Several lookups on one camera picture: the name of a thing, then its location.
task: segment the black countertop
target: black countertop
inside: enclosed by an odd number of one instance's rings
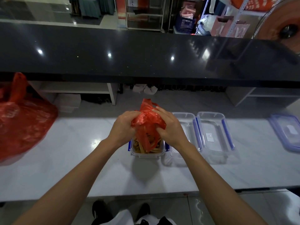
[[[300,58],[266,40],[0,23],[0,80],[300,88]]]

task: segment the large red plastic bag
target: large red plastic bag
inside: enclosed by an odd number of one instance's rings
[[[131,122],[131,126],[135,127],[137,130],[135,137],[147,152],[154,149],[160,140],[160,135],[156,131],[156,128],[160,127],[165,129],[167,126],[160,115],[152,111],[157,110],[153,107],[153,105],[158,106],[156,103],[151,102],[151,99],[143,99],[140,108],[141,114]],[[150,144],[147,134],[154,138],[154,142],[152,144]]]
[[[0,88],[0,160],[31,149],[57,117],[49,102],[25,98],[27,86],[26,77],[17,72],[11,86]]]

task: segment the small red plastic bag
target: small red plastic bag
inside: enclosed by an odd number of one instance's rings
[[[0,160],[35,146],[54,123],[58,111],[48,101],[25,98],[26,77],[15,73],[10,86],[0,88]]]
[[[143,99],[140,108],[141,114],[131,122],[131,126],[135,127],[137,130],[135,137],[147,152],[150,152],[152,149],[154,149],[160,139],[160,135],[156,131],[156,128],[160,127],[165,129],[167,126],[160,115],[152,111],[157,110],[153,107],[153,105],[158,106],[156,103],[151,102],[151,99]],[[154,142],[152,144],[150,144],[147,134],[154,138]]]

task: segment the person's right hand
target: person's right hand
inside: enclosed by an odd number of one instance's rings
[[[167,142],[168,145],[180,150],[184,145],[188,144],[189,141],[182,129],[182,126],[178,119],[171,112],[167,112],[160,107],[156,107],[157,110],[153,110],[158,113],[161,118],[165,121],[166,129],[157,128],[157,132],[161,138]]]

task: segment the black shoe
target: black shoe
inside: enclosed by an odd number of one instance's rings
[[[139,210],[139,213],[137,214],[137,219],[138,221],[140,218],[142,218],[145,215],[150,215],[150,206],[147,203],[143,203],[141,206],[141,209]]]
[[[96,215],[96,218],[93,221],[92,225],[107,223],[113,219],[113,216],[108,210],[107,205],[102,200],[97,200],[93,203],[92,213],[94,218]]]

